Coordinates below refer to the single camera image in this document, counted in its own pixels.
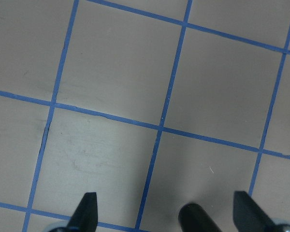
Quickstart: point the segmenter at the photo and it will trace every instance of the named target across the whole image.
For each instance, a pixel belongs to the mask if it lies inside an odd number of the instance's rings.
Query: black plastic piece
[[[183,232],[221,232],[204,209],[195,203],[182,207],[178,220]]]
[[[239,232],[269,232],[275,226],[244,191],[234,192],[233,221]]]
[[[98,225],[97,194],[87,192],[72,215],[67,227],[50,232],[95,232]]]

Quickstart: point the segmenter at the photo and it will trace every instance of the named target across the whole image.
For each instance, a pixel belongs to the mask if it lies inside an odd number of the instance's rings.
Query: gray floor
[[[290,0],[0,1],[0,232],[223,231],[245,190],[290,221]]]

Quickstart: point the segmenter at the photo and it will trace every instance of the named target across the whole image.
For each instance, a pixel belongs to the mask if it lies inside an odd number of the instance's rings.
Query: tiled floor
[[[290,0],[0,1],[0,232],[223,231],[245,190],[290,221]]]

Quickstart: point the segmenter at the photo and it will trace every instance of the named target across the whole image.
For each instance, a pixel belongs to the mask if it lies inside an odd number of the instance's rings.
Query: grid line
[[[165,16],[158,15],[158,14],[154,14],[154,13],[150,13],[150,12],[146,12],[146,11],[142,11],[142,10],[138,10],[138,9],[134,9],[131,7],[120,5],[120,4],[111,3],[111,2],[108,2],[105,0],[89,0],[89,1],[182,26],[180,38],[179,38],[179,42],[178,42],[178,46],[177,46],[177,50],[176,50],[176,55],[175,55],[175,59],[174,59],[172,74],[171,74],[171,78],[170,78],[169,88],[168,88],[168,92],[166,95],[163,111],[161,114],[160,124],[153,125],[153,124],[149,124],[149,123],[145,123],[145,122],[141,122],[141,121],[136,121],[136,120],[132,120],[132,119],[124,118],[124,117],[119,117],[119,116],[110,115],[110,114],[106,114],[106,113],[102,113],[102,112],[83,109],[83,108],[79,108],[79,107],[72,106],[72,105],[56,103],[56,98],[57,98],[57,93],[58,93],[58,89],[59,89],[59,85],[60,85],[62,70],[64,67],[64,62],[65,62],[65,58],[67,55],[69,41],[70,41],[71,32],[72,32],[72,28],[73,28],[73,23],[75,20],[77,6],[78,6],[78,2],[79,2],[79,0],[74,0],[72,12],[71,12],[71,17],[70,17],[70,21],[69,21],[69,26],[68,26],[68,30],[67,30],[66,38],[65,38],[65,42],[64,42],[64,47],[62,49],[62,53],[61,53],[61,57],[60,57],[58,72],[56,75],[56,80],[55,80],[55,85],[54,85],[54,90],[53,90],[51,101],[44,101],[44,100],[30,98],[30,97],[17,95],[17,94],[5,92],[5,91],[0,91],[0,96],[3,96],[3,97],[15,99],[15,100],[20,100],[20,101],[25,101],[25,102],[30,102],[30,103],[36,103],[36,104],[45,105],[45,106],[50,107],[46,126],[45,126],[44,133],[43,133],[41,149],[39,151],[39,155],[38,155],[38,159],[37,159],[36,169],[35,169],[35,173],[34,173],[34,177],[33,177],[29,201],[28,201],[28,206],[21,207],[21,206],[7,204],[7,203],[0,203],[0,207],[2,207],[2,208],[7,208],[7,209],[21,211],[21,212],[26,213],[24,225],[23,225],[23,232],[27,231],[30,214],[36,214],[36,215],[46,216],[46,217],[50,217],[50,218],[57,218],[57,219],[62,219],[62,220],[69,220],[69,218],[70,218],[69,216],[65,216],[65,215],[59,215],[59,214],[54,214],[54,213],[50,213],[50,212],[32,209],[35,190],[36,190],[36,186],[37,186],[37,181],[38,181],[39,173],[41,170],[44,149],[45,149],[45,145],[46,145],[46,141],[47,141],[48,130],[49,130],[52,118],[53,118],[55,108],[61,108],[61,109],[75,111],[75,112],[93,115],[93,116],[103,116],[103,117],[110,119],[110,120],[120,121],[120,122],[129,123],[129,124],[136,125],[136,126],[141,126],[141,127],[157,130],[156,142],[154,145],[153,155],[152,155],[152,159],[151,159],[149,169],[148,169],[148,174],[147,174],[147,178],[146,178],[146,183],[145,183],[145,187],[144,187],[144,191],[143,191],[143,196],[142,196],[142,200],[141,200],[140,209],[139,209],[135,228],[123,227],[123,226],[113,225],[113,224],[103,223],[103,222],[98,223],[98,226],[109,228],[109,229],[115,229],[115,230],[127,231],[127,232],[144,232],[144,231],[140,230],[139,228],[140,228],[140,223],[141,223],[142,214],[144,211],[145,201],[146,201],[146,197],[148,194],[148,188],[149,188],[149,184],[150,184],[150,180],[151,180],[151,176],[152,176],[152,172],[153,172],[153,168],[154,168],[154,164],[155,164],[155,159],[156,159],[156,155],[158,152],[159,143],[160,143],[160,139],[161,139],[161,135],[162,135],[163,131],[168,132],[168,133],[178,134],[178,135],[189,137],[189,138],[203,140],[203,141],[207,141],[207,142],[211,142],[211,143],[217,143],[217,144],[236,147],[236,148],[243,149],[243,150],[257,152],[258,156],[256,159],[256,164],[255,164],[255,169],[254,169],[251,185],[249,187],[249,194],[250,195],[252,195],[252,192],[253,192],[253,187],[254,187],[255,180],[256,180],[256,177],[258,174],[259,163],[260,163],[260,160],[261,160],[261,157],[263,154],[290,160],[290,155],[284,155],[284,154],[276,152],[276,151],[270,151],[270,150],[264,149],[264,143],[266,140],[266,133],[267,133],[267,129],[268,129],[268,126],[270,123],[272,110],[273,110],[273,106],[275,103],[280,78],[281,78],[281,75],[283,72],[283,66],[285,63],[286,55],[290,55],[290,50],[288,49],[289,44],[290,44],[290,27],[289,27],[288,35],[286,38],[285,46],[284,46],[284,48],[280,48],[280,47],[272,46],[269,44],[260,43],[260,42],[254,41],[254,40],[250,40],[247,38],[231,35],[228,33],[221,32],[221,31],[217,31],[217,30],[213,30],[213,29],[209,29],[209,28],[205,28],[202,26],[188,23],[188,16],[189,16],[189,12],[191,9],[192,0],[188,1],[183,21],[169,18],[169,17],[165,17]],[[207,137],[207,136],[202,136],[202,135],[198,135],[198,134],[194,134],[194,133],[189,133],[189,132],[185,132],[185,131],[179,131],[179,130],[164,127],[165,117],[167,115],[167,109],[168,109],[168,105],[170,102],[170,97],[171,97],[171,93],[172,93],[172,89],[173,89],[174,79],[175,79],[176,70],[177,70],[178,61],[179,61],[180,52],[181,52],[181,46],[183,44],[186,28],[196,29],[196,30],[199,30],[202,32],[215,34],[215,35],[218,35],[218,36],[221,36],[224,38],[244,42],[247,44],[255,45],[258,47],[262,47],[265,49],[269,49],[269,50],[273,50],[273,51],[282,53],[282,58],[281,58],[281,62],[280,62],[280,66],[279,66],[279,70],[278,70],[278,74],[277,74],[277,78],[276,78],[276,82],[275,82],[275,87],[273,90],[271,103],[270,103],[270,107],[268,110],[268,114],[267,114],[264,129],[263,129],[262,139],[261,139],[261,143],[260,143],[259,148],[255,148],[255,147],[251,147],[251,146],[247,146],[247,145],[243,145],[243,144],[238,144],[238,143],[234,143],[234,142],[230,142],[230,141],[225,141],[225,140],[221,140],[221,139],[211,138],[211,137]]]
[[[40,104],[40,105],[50,106],[50,104],[51,104],[50,101],[43,101],[43,100],[40,100],[40,99],[29,98],[29,97],[16,95],[16,94],[4,92],[4,91],[0,91],[0,96],[11,98],[11,99],[16,99],[16,100],[21,100],[21,101],[24,101],[24,102]],[[80,108],[80,107],[73,106],[73,105],[55,103],[55,108],[65,109],[65,110],[74,111],[74,112],[87,114],[87,115],[92,115],[92,116],[102,116],[102,117],[104,117],[106,119],[109,119],[109,120],[123,122],[123,123],[131,124],[131,125],[135,125],[135,126],[139,126],[139,127],[144,127],[144,128],[149,128],[149,129],[153,129],[153,130],[158,130],[159,129],[158,125],[154,125],[154,124],[150,124],[150,123],[146,123],[146,122],[133,120],[133,119],[130,119],[130,118],[115,116],[115,115],[111,115],[111,114],[107,114],[107,113],[103,113],[103,112],[99,112],[99,111],[94,111],[94,110],[89,110],[89,109],[85,109],[85,108]],[[163,132],[167,132],[167,133],[171,133],[171,134],[181,135],[181,136],[188,137],[188,138],[193,138],[193,139],[197,139],[197,140],[207,141],[207,142],[210,142],[210,143],[236,147],[236,148],[239,148],[241,150],[247,150],[247,151],[252,151],[252,152],[258,152],[259,151],[258,148],[253,147],[253,146],[248,146],[248,145],[245,145],[245,144],[239,144],[239,143],[235,143],[235,142],[232,142],[232,141],[222,140],[222,139],[209,137],[209,136],[204,136],[204,135],[200,135],[200,134],[195,134],[195,133],[191,133],[191,132],[186,132],[186,131],[182,131],[182,130],[176,130],[176,129],[172,129],[172,128],[168,128],[168,127],[163,127],[162,131]],[[277,157],[281,157],[281,158],[290,160],[290,155],[282,154],[282,153],[277,152],[277,151],[264,150],[263,153],[267,154],[267,155],[273,155],[273,156],[277,156]]]
[[[191,10],[191,5],[192,5],[192,0],[188,0],[186,11],[185,11],[185,16],[184,16],[185,23],[188,22],[190,10]],[[171,98],[171,94],[172,94],[172,90],[173,90],[173,86],[174,86],[175,76],[176,76],[179,58],[180,58],[180,54],[181,54],[181,50],[182,50],[182,46],[183,46],[183,42],[184,42],[186,28],[187,28],[186,25],[183,24],[181,31],[180,31],[180,36],[179,36],[176,54],[175,54],[175,58],[174,58],[174,63],[173,63],[173,68],[172,68],[171,77],[170,77],[170,81],[169,81],[168,91],[167,91],[166,96],[165,96],[165,101],[164,101],[164,106],[163,106],[163,110],[162,110],[162,114],[161,114],[159,129],[157,132],[156,141],[155,141],[155,145],[153,148],[153,154],[152,154],[150,164],[148,167],[148,172],[147,172],[145,186],[144,186],[144,190],[143,190],[143,194],[142,194],[141,204],[140,204],[139,212],[137,215],[137,220],[135,223],[136,229],[140,228],[141,221],[142,221],[142,216],[143,216],[143,212],[144,212],[146,198],[147,198],[147,194],[148,194],[148,190],[149,190],[149,184],[150,184],[152,173],[154,170],[157,152],[158,152],[158,148],[159,148],[159,144],[160,144],[160,139],[161,139],[161,135],[162,135],[163,127],[164,127],[164,122],[165,122],[165,118],[166,118],[169,103],[170,103],[170,98]]]
[[[63,46],[63,49],[61,52],[60,61],[59,61],[59,65],[58,65],[56,80],[55,80],[54,89],[53,89],[52,100],[51,100],[51,104],[49,107],[46,126],[45,126],[44,133],[43,133],[41,148],[39,151],[39,155],[37,158],[37,163],[36,163],[35,171],[34,171],[34,175],[33,175],[33,181],[32,181],[32,185],[31,185],[31,190],[30,190],[30,195],[29,195],[29,200],[28,200],[28,205],[27,205],[27,211],[25,214],[22,232],[27,232],[27,230],[28,230],[30,214],[32,212],[33,200],[34,200],[35,191],[37,188],[37,183],[38,183],[38,179],[39,179],[39,175],[40,175],[40,171],[41,171],[41,165],[42,165],[42,161],[43,161],[43,155],[44,155],[44,151],[45,151],[48,131],[49,131],[50,124],[51,124],[53,116],[54,116],[55,103],[56,103],[57,94],[59,91],[59,84],[60,84],[60,80],[61,80],[61,76],[62,76],[64,62],[65,62],[66,55],[68,52],[70,37],[71,37],[71,33],[72,33],[73,24],[75,21],[78,3],[79,3],[79,0],[74,0],[74,2],[73,2],[71,16],[70,16],[70,20],[69,20],[69,24],[68,24],[68,29],[67,29],[66,37],[64,40],[64,46]]]
[[[232,35],[232,34],[229,34],[229,33],[222,32],[222,31],[218,31],[218,30],[202,27],[202,26],[199,26],[199,25],[195,25],[195,24],[188,23],[188,22],[185,22],[185,21],[180,21],[180,20],[177,20],[177,19],[173,19],[173,18],[169,18],[169,17],[166,17],[166,16],[162,16],[162,15],[159,15],[159,14],[154,14],[154,13],[151,13],[151,12],[139,10],[139,9],[132,8],[132,7],[129,7],[129,6],[120,5],[120,4],[109,2],[109,1],[106,1],[106,0],[87,0],[87,1],[94,2],[94,3],[100,4],[100,5],[104,5],[104,6],[109,6],[109,7],[112,7],[112,8],[119,9],[119,10],[131,12],[131,13],[134,13],[134,14],[137,14],[137,15],[143,15],[143,16],[154,18],[154,19],[157,19],[157,20],[165,21],[165,22],[168,22],[168,23],[173,23],[173,24],[176,24],[176,25],[185,26],[187,28],[199,30],[199,31],[202,31],[202,32],[218,35],[218,36],[221,36],[221,37],[224,37],[224,38],[228,38],[228,39],[231,39],[231,40],[244,42],[244,43],[251,44],[251,45],[254,45],[254,46],[258,46],[258,47],[262,47],[262,48],[269,49],[269,50],[272,50],[272,51],[276,51],[276,52],[280,52],[280,53],[284,53],[284,54],[290,55],[290,50],[285,49],[285,48],[273,46],[273,45],[266,44],[266,43],[261,43],[261,42],[255,41],[255,40],[251,40],[251,39],[247,39],[247,38],[241,37],[241,36],[236,36],[236,35]]]
[[[284,46],[285,50],[288,49],[289,44],[290,44],[290,26],[289,26],[289,30],[288,30],[285,46]],[[267,130],[269,128],[269,124],[270,124],[270,121],[271,121],[273,107],[274,107],[274,104],[275,104],[275,100],[276,100],[276,96],[277,96],[277,92],[278,92],[278,88],[279,88],[281,75],[282,75],[282,72],[283,72],[283,69],[284,69],[285,61],[286,61],[286,54],[282,54],[281,61],[280,61],[280,64],[279,64],[279,69],[278,69],[278,72],[277,72],[277,78],[276,78],[275,85],[274,85],[274,90],[273,90],[273,93],[272,93],[270,106],[269,106],[268,113],[267,113],[267,116],[266,116],[266,121],[265,121],[264,129],[263,129],[263,133],[262,133],[262,139],[261,139],[261,142],[260,142],[258,156],[257,156],[257,159],[256,159],[255,167],[254,167],[254,170],[253,170],[253,174],[252,174],[252,178],[251,178],[251,182],[250,182],[250,186],[249,186],[249,192],[248,193],[249,193],[250,196],[252,196],[253,189],[255,187],[255,183],[256,183],[256,179],[257,179],[257,175],[258,175],[258,170],[259,170],[259,165],[260,165],[260,162],[261,162],[263,149],[264,149],[264,144],[265,144],[265,140],[266,140],[266,134],[267,134]]]

